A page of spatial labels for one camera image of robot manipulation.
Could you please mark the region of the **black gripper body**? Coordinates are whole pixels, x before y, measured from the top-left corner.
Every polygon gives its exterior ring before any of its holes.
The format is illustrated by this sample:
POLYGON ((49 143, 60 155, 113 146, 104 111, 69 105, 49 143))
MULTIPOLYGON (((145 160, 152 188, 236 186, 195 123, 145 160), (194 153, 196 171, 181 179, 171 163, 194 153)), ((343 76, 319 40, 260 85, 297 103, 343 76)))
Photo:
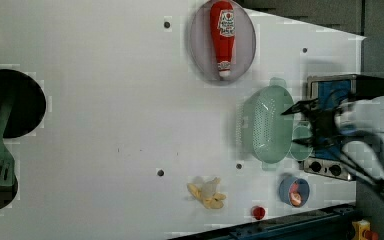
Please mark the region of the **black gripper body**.
POLYGON ((335 117, 338 112, 338 108, 321 108, 318 99, 311 101, 308 120, 311 126, 311 146, 313 148, 329 148, 341 140, 341 133, 335 122, 335 117))

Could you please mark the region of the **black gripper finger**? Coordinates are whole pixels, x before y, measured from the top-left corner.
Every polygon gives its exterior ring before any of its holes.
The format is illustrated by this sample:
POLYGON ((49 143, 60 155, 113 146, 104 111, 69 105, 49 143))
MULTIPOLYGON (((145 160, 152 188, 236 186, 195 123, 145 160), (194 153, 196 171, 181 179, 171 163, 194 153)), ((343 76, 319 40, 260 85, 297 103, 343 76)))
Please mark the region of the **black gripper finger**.
POLYGON ((295 144, 305 146, 305 147, 312 147, 313 146, 313 138, 312 137, 293 139, 292 142, 295 144))
POLYGON ((293 115, 297 113, 301 113, 304 116, 308 116, 311 112, 311 106, 313 104, 312 100, 298 101, 290 108, 283 112, 283 115, 293 115))

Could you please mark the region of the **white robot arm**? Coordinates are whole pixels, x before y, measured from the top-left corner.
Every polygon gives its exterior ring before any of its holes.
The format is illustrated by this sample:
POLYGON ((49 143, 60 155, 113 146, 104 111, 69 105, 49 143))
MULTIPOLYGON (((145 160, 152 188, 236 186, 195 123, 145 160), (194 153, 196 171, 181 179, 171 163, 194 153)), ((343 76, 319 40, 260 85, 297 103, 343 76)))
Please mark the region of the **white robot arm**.
POLYGON ((329 148, 346 138, 360 138, 364 132, 384 133, 384 96, 354 100, 346 98, 337 106, 324 108, 318 98, 301 100, 283 115, 302 114, 310 123, 311 135, 293 142, 314 149, 329 148))

